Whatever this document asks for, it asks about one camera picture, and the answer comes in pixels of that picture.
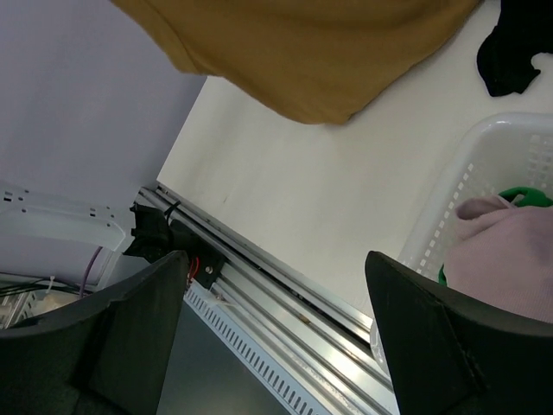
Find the brown tank top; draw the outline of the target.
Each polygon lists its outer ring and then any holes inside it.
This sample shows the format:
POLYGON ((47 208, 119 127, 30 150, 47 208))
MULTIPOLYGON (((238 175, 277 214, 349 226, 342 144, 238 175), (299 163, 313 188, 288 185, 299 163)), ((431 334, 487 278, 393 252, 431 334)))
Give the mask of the brown tank top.
POLYGON ((474 1, 120 1, 183 73, 228 80, 279 115, 342 125, 430 57, 474 1))

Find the green tank top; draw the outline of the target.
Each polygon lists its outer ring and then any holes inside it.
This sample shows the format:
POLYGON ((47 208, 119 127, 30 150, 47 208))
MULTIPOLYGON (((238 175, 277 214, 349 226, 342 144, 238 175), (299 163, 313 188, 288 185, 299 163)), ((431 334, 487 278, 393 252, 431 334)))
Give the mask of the green tank top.
POLYGON ((466 222, 468 229, 474 227, 473 223, 482 215, 511 208, 551 208, 552 200, 541 190, 528 187, 516 187, 507 189, 498 195, 481 196, 467 199, 455 209, 457 219, 458 236, 461 239, 461 226, 466 222))

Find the mauve tank top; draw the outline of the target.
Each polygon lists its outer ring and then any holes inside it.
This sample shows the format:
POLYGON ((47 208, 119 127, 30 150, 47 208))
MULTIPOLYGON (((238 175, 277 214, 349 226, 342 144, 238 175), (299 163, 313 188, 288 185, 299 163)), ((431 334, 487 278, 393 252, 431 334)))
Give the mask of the mauve tank top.
POLYGON ((457 229, 438 281, 483 303, 552 322, 552 207, 482 215, 457 229))

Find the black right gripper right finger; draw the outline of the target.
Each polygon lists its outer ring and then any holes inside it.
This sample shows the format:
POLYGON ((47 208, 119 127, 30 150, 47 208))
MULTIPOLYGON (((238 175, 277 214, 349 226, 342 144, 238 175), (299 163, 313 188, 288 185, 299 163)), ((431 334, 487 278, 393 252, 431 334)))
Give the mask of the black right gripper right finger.
POLYGON ((550 414, 552 326, 369 252, 365 279, 402 414, 550 414))

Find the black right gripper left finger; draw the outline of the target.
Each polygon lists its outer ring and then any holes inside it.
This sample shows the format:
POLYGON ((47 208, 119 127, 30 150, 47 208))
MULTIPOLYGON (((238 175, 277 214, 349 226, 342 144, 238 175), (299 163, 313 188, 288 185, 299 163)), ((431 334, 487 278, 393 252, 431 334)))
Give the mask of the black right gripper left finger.
POLYGON ((137 274, 1 332, 3 414, 154 414, 189 260, 137 274))

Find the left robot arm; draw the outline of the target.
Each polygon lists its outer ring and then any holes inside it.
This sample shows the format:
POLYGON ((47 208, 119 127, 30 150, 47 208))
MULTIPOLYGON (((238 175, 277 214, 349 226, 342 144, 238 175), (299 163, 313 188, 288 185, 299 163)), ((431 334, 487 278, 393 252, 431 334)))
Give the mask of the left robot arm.
POLYGON ((88 243, 150 263, 172 251, 195 252, 199 240, 162 211, 133 203, 116 209, 31 192, 1 182, 1 234, 88 243))

